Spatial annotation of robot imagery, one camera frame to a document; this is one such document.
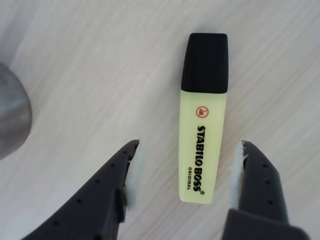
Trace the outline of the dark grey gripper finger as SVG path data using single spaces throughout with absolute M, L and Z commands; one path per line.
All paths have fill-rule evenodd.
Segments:
M 224 225 L 224 240 L 308 240 L 308 234 L 289 222 L 279 172 L 250 141 L 236 150 L 234 207 Z
M 125 185 L 139 146 L 134 139 L 118 150 L 26 240 L 115 240 L 128 207 Z

